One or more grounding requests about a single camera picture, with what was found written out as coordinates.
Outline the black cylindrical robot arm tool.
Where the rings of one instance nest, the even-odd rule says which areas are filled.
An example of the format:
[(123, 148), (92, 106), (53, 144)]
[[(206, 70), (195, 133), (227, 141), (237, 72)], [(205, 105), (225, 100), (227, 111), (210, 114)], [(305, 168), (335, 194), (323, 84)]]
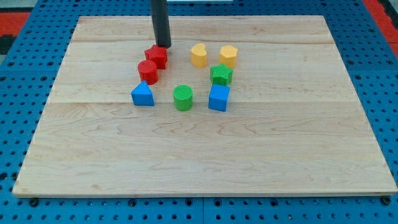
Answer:
[(171, 47), (172, 42), (167, 1), (150, 0), (149, 4), (155, 42), (159, 47), (165, 47), (168, 49)]

